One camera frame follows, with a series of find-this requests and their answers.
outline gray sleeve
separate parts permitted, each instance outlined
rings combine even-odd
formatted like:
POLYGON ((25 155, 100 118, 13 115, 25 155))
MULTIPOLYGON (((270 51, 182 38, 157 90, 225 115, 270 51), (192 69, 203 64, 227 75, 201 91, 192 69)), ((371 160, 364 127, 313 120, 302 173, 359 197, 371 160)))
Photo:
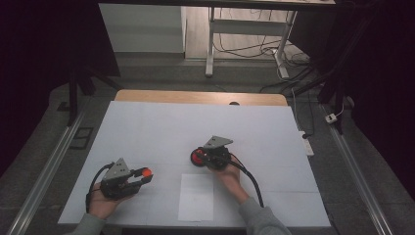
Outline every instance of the gray sleeve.
POLYGON ((248 198, 239 207, 239 214, 247 224, 248 235, 291 235, 287 227, 272 213, 271 208, 262 208, 254 198, 248 198))
POLYGON ((66 235, 99 235, 106 221, 85 213, 73 232, 66 235))

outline hand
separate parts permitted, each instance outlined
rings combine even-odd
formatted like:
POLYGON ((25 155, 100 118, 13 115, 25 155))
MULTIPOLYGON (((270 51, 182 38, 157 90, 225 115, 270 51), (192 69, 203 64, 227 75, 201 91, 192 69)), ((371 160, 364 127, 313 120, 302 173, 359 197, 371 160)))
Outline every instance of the hand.
MULTIPOLYGON (((233 155, 231 160, 232 162, 239 164, 239 161, 233 155)), ((249 197, 248 193, 241 186, 241 171, 238 168, 228 164, 223 170, 210 170, 219 178, 239 204, 242 204, 249 197)))
POLYGON ((133 197, 128 196, 119 200, 108 199, 100 190, 101 183, 94 185, 91 193, 91 203, 89 204, 89 213, 101 219, 107 219, 123 201, 133 197))

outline white wall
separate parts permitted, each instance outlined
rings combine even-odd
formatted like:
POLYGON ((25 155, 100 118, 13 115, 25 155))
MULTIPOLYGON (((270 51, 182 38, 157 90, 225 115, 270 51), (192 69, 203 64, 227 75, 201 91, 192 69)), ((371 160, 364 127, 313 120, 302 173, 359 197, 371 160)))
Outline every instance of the white wall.
POLYGON ((100 9, 115 52, 184 52, 186 8, 100 4, 100 9))

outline wooden floor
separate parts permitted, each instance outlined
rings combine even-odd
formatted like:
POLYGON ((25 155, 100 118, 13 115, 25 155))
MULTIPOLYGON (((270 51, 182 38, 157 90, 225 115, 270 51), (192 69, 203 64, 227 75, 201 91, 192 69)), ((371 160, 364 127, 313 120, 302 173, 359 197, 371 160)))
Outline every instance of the wooden floor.
MULTIPOLYGON (((256 9, 229 9, 216 8, 214 12, 216 19, 227 20, 246 20, 246 21, 273 21, 284 22, 287 16, 286 11, 256 10, 256 9)), ((205 59, 208 49, 208 17, 209 8, 187 7, 187 31, 186 31, 186 59, 205 59)), ((214 50, 215 59, 250 59, 250 60, 274 60, 271 55, 259 55, 262 48, 277 47, 281 37, 263 36, 263 35, 236 35, 236 34, 215 34, 213 38, 214 46, 219 50, 235 50, 238 48, 252 47, 254 48, 233 51, 237 55, 219 52, 214 50)), ((285 48, 287 56, 300 53, 301 51, 290 42, 285 48)))

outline white desk leg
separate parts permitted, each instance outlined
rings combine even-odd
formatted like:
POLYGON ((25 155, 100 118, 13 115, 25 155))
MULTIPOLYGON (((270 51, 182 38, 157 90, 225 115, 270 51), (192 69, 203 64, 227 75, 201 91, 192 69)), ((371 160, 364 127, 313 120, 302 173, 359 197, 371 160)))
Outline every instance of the white desk leg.
POLYGON ((284 33, 281 37, 281 43, 278 46, 278 50, 275 53, 274 50, 274 58, 275 61, 277 62, 277 66, 278 66, 278 71, 281 74, 282 78, 289 78, 288 73, 287 73, 287 69, 285 68, 285 66, 283 65, 283 52, 284 52, 284 47, 287 43, 288 40, 288 36, 290 35, 290 31, 291 31, 291 27, 293 26, 293 22, 294 22, 294 17, 296 16, 297 12, 289 12, 288 13, 288 19, 287 19, 287 23, 286 23, 286 27, 284 28, 284 33))
POLYGON ((210 20, 208 23, 208 46, 207 46, 207 70, 206 77, 213 76, 213 25, 214 25, 214 8, 210 8, 210 20))

